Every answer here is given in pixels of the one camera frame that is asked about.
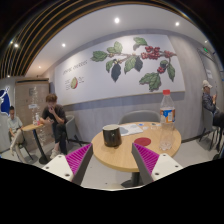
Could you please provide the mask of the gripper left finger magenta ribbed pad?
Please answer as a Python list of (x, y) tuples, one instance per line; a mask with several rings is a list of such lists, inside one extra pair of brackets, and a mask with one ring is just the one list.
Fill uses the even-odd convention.
[(80, 185), (92, 155), (93, 145), (88, 144), (66, 156), (56, 156), (43, 167), (43, 170)]

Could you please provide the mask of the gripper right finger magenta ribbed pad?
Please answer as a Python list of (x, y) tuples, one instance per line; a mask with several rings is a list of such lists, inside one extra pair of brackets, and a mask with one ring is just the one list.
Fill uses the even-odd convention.
[(136, 143), (132, 144), (132, 155), (144, 185), (182, 169), (182, 166), (167, 153), (157, 154)]

